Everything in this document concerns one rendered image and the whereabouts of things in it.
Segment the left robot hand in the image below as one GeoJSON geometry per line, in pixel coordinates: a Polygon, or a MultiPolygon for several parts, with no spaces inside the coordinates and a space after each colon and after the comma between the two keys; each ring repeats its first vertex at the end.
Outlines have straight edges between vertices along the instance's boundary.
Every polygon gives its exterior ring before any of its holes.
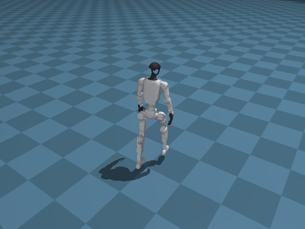
{"type": "Polygon", "coordinates": [[[139,109],[138,109],[139,112],[140,112],[140,111],[143,111],[143,109],[145,109],[143,106],[140,107],[140,106],[138,105],[138,107],[139,107],[139,109]]]}

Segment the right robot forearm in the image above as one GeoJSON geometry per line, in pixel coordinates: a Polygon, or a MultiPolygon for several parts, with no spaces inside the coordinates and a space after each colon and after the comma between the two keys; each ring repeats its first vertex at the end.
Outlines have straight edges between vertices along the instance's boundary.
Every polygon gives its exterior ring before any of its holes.
{"type": "MultiPolygon", "coordinates": [[[[169,98],[169,99],[170,99],[170,98],[169,98]]],[[[171,99],[170,99],[170,103],[167,103],[166,106],[167,106],[168,112],[169,112],[169,113],[172,113],[172,115],[173,115],[173,108],[172,108],[171,99]]],[[[169,114],[169,113],[168,113],[168,114],[169,114]]]]}

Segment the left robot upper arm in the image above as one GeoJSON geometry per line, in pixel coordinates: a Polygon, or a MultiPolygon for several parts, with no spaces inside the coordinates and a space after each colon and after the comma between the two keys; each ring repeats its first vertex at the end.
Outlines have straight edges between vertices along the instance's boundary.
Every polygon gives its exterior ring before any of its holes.
{"type": "Polygon", "coordinates": [[[145,78],[141,78],[139,81],[138,81],[138,88],[137,88],[137,96],[138,97],[143,97],[143,81],[144,81],[145,78]]]}

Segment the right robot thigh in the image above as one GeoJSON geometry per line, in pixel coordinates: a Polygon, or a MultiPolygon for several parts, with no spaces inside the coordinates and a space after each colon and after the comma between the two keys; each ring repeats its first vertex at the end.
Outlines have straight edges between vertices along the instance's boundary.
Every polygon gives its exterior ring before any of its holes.
{"type": "Polygon", "coordinates": [[[165,134],[165,128],[167,127],[167,117],[164,112],[158,112],[155,114],[155,118],[161,124],[160,132],[165,134]]]}

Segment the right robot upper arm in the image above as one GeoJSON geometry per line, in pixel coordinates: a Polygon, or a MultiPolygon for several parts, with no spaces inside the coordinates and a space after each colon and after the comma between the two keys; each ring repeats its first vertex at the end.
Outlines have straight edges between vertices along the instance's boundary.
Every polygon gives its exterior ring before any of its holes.
{"type": "Polygon", "coordinates": [[[170,103],[170,99],[169,99],[169,85],[167,82],[164,81],[160,81],[160,87],[163,89],[163,94],[164,94],[164,102],[170,103]]]}

